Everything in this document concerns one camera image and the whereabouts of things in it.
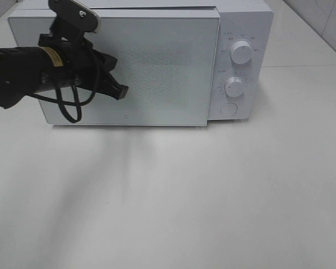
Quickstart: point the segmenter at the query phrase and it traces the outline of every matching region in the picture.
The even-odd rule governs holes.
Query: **microwave oven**
[[[263,0],[80,2],[101,18],[86,38],[118,59],[112,74],[129,91],[119,101],[98,94],[78,124],[205,126],[249,117],[273,21]],[[25,0],[8,21],[17,45],[31,47],[54,18],[47,0]],[[68,101],[71,94],[63,90]],[[89,94],[79,89],[81,100]],[[55,104],[40,105],[48,123],[70,124]]]

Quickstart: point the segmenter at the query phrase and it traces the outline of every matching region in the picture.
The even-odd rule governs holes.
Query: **black wire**
[[[53,85],[55,86],[55,92],[56,92],[56,97],[58,100],[58,107],[62,113],[62,115],[66,118],[66,120],[68,120],[71,123],[77,123],[82,119],[82,107],[80,105],[75,106],[76,107],[76,112],[77,112],[77,119],[74,119],[69,112],[67,111],[65,105],[63,104],[63,99],[62,99],[62,91],[60,86],[58,85],[57,81],[54,79],[51,79]],[[73,81],[71,83],[71,89],[72,89],[72,93],[73,93],[73,98],[74,98],[74,102],[76,104],[78,104],[80,102],[80,99],[78,97],[78,92],[77,92],[77,88],[74,85]]]
[[[89,52],[90,52],[90,54],[91,54],[91,56],[94,59],[95,64],[96,64],[96,78],[95,78],[94,87],[92,89],[92,93],[86,101],[81,102],[81,103],[74,103],[74,102],[68,102],[68,101],[59,102],[57,99],[49,98],[49,97],[42,96],[42,95],[39,95],[39,94],[29,94],[29,93],[25,93],[25,94],[29,97],[39,99],[41,101],[54,103],[54,104],[64,104],[64,105],[69,105],[69,106],[84,106],[84,105],[89,104],[93,100],[93,98],[95,97],[95,95],[97,93],[99,83],[100,83],[101,68],[100,68],[100,60],[95,55],[94,50],[92,48],[89,48],[88,50],[89,50]]]
[[[82,119],[82,106],[89,104],[93,100],[93,98],[95,97],[95,95],[97,93],[99,83],[100,83],[101,64],[102,63],[100,62],[98,57],[95,55],[95,52],[94,52],[93,48],[90,47],[89,45],[86,45],[86,46],[87,46],[87,49],[92,56],[92,59],[95,62],[95,66],[96,66],[96,78],[95,78],[94,87],[92,89],[92,93],[91,93],[90,97],[86,101],[80,103],[80,99],[78,97],[78,92],[77,92],[77,88],[74,84],[74,81],[71,81],[71,90],[72,90],[72,93],[73,93],[74,102],[64,101],[63,98],[62,98],[62,89],[61,89],[59,83],[57,82],[57,80],[53,76],[50,76],[49,79],[51,80],[52,84],[54,85],[57,99],[45,97],[45,96],[38,95],[38,94],[26,94],[27,96],[30,96],[32,98],[36,98],[36,99],[39,99],[39,100],[42,100],[42,101],[58,104],[58,107],[59,107],[62,115],[65,117],[66,120],[68,120],[71,123],[77,123]],[[67,111],[67,109],[65,107],[66,105],[76,107],[77,119],[74,119],[70,115],[70,113]]]

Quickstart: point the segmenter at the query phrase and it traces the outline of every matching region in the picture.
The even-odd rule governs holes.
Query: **control knob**
[[[252,59],[253,49],[249,42],[240,40],[231,46],[230,55],[234,63],[244,64]]]
[[[231,77],[225,83],[225,93],[229,97],[238,97],[244,93],[244,90],[244,83],[239,77]]]

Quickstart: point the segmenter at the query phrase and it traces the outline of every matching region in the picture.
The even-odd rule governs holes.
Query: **white tabletop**
[[[249,121],[51,127],[0,109],[0,268],[336,268],[336,66],[262,71]]]
[[[264,67],[336,65],[336,52],[281,0],[265,0],[275,17]]]

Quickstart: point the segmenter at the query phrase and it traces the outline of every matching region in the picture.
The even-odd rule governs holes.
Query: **white knob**
[[[239,77],[231,77],[225,83],[225,93],[229,97],[238,97],[244,93],[244,83]]]
[[[253,49],[249,42],[242,40],[231,46],[230,54],[233,62],[236,64],[244,64],[250,61],[253,57]]]

